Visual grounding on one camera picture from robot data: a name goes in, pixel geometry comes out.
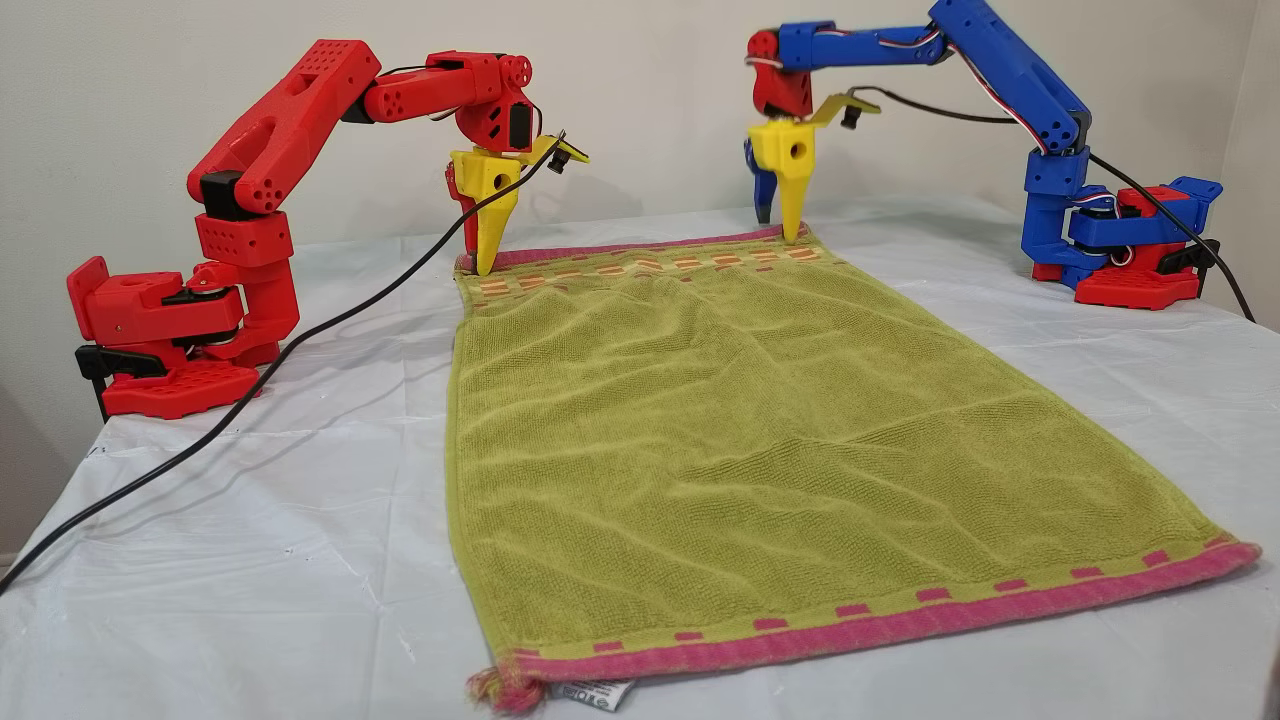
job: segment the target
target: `orange pattern stripe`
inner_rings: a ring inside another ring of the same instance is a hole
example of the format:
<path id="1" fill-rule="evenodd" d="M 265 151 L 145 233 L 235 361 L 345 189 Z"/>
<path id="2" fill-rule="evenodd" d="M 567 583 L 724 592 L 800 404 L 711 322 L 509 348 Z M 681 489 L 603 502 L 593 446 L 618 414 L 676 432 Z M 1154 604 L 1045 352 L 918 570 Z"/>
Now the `orange pattern stripe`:
<path id="1" fill-rule="evenodd" d="M 654 247 L 643 252 L 664 252 L 672 250 L 668 247 Z M 477 300 L 489 300 L 494 297 L 512 295 L 513 292 L 531 292 L 543 287 L 553 281 L 564 281 L 567 278 L 581 278 L 581 277 L 620 277 L 634 273 L 631 277 L 643 279 L 652 278 L 654 274 L 660 274 L 672 270 L 692 270 L 696 268 L 714 266 L 717 270 L 724 270 L 731 266 L 739 266 L 745 263 L 751 263 L 756 272 L 772 270 L 777 266 L 777 263 L 783 260 L 801 260 L 810 261 L 817 260 L 823 255 L 823 249 L 820 246 L 795 246 L 795 247 L 759 247 L 753 250 L 745 247 L 737 249 L 701 249 L 700 255 L 684 255 L 675 259 L 663 259 L 653 256 L 625 256 L 627 251 L 613 251 L 611 255 L 620 256 L 620 264 L 598 265 L 594 269 L 589 266 L 582 268 L 559 268 L 556 270 L 534 270 L 529 274 L 516 275 L 509 279 L 515 282 L 508 282 L 504 277 L 486 277 L 486 278 L 474 278 L 467 281 L 471 283 L 472 292 L 479 296 Z M 599 255 L 576 255 L 571 260 L 582 261 L 591 260 L 593 258 L 599 259 Z M 532 265 L 526 265 L 525 269 L 529 272 L 532 268 L 543 268 L 549 263 L 536 263 Z M 681 277 L 684 282 L 689 282 L 692 278 Z M 563 284 L 554 284 L 558 290 L 568 291 L 568 287 Z M 486 302 L 476 302 L 475 307 L 483 307 L 488 305 Z"/>

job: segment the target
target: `white plastic sheet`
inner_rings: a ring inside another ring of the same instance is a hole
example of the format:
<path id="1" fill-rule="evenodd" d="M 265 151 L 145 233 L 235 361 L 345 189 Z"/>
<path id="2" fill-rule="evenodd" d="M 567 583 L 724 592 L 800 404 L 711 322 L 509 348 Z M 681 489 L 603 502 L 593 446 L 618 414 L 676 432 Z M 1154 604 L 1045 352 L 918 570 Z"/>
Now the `white plastic sheet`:
<path id="1" fill-rule="evenodd" d="M 1061 286 L 1028 279 L 1016 220 L 975 201 L 882 200 L 810 223 L 841 256 L 1128 442 L 1217 523 L 1280 551 L 1280 336 L 1202 302 L 1075 305 Z M 506 249 L 750 229 L 748 210 L 698 213 L 513 229 Z M 364 300 L 431 240 L 300 247 L 300 328 Z M 0 717 L 488 714 L 463 697 L 490 659 L 444 514 L 458 246 L 305 345 L 223 438 L 65 538 L 0 598 Z M 36 536 L 220 413 L 113 419 Z M 1277 573 L 1263 556 L 1219 583 L 1117 607 L 643 680 L 621 712 L 1252 720 L 1274 682 L 1277 629 Z M 603 717 L 563 700 L 543 712 Z"/>

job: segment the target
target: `pink towel border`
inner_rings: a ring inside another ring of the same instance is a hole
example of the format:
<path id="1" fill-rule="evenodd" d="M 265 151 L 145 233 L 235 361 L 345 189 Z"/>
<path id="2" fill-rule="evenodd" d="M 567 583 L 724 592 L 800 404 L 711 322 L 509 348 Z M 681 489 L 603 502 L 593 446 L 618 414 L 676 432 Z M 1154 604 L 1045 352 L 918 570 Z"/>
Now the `pink towel border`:
<path id="1" fill-rule="evenodd" d="M 800 236 L 808 232 L 806 225 L 801 225 Z M 771 228 L 763 228 L 753 232 L 745 232 L 741 234 L 722 234 L 714 237 L 695 237 L 691 240 L 673 240 L 671 242 L 632 242 L 627 245 L 604 245 L 600 247 L 543 247 L 538 250 L 512 250 L 508 252 L 499 252 L 493 260 L 493 272 L 509 270 L 516 265 L 525 265 L 529 263 L 538 263 L 540 260 L 557 260 L 559 258 L 568 258 L 573 255 L 600 255 L 607 252 L 614 252 L 617 250 L 636 250 L 644 247 L 676 247 L 681 245 L 708 245 L 713 242 L 745 242 L 749 240 L 763 240 L 765 237 L 777 237 L 782 234 L 782 225 L 773 225 Z M 458 255 L 458 266 L 463 270 L 471 269 L 471 256 Z"/>
<path id="2" fill-rule="evenodd" d="M 686 642 L 581 660 L 517 656 L 513 661 L 520 674 L 547 682 L 707 673 L 786 662 L 1121 602 L 1219 578 L 1252 564 L 1261 552 L 1249 543 L 1219 544 L 1189 560 L 1156 565 L 1133 575 L 1091 578 L 973 602 L 936 602 L 896 615 L 856 618 L 820 628 L 772 630 L 737 641 Z"/>

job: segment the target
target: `care label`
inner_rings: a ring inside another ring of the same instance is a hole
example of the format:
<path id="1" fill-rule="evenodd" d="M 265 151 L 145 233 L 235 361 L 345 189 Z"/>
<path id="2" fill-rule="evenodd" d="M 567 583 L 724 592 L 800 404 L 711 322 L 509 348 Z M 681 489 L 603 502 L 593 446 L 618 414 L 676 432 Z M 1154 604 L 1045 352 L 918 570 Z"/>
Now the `care label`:
<path id="1" fill-rule="evenodd" d="M 635 680 L 579 680 L 576 683 L 556 683 L 552 697 L 567 697 L 582 705 L 590 705 L 609 712 L 618 711 L 622 696 L 627 694 Z"/>

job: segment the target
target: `green towel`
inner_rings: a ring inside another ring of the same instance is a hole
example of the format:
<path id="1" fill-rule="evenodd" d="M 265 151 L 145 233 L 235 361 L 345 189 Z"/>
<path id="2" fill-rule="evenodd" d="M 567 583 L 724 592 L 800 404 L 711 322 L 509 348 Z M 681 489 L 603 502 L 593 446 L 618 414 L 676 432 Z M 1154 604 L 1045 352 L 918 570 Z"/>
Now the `green towel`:
<path id="1" fill-rule="evenodd" d="M 472 691 L 504 708 L 541 680 L 870 647 L 1258 555 L 810 233 L 456 279 L 451 536 L 497 659 Z"/>

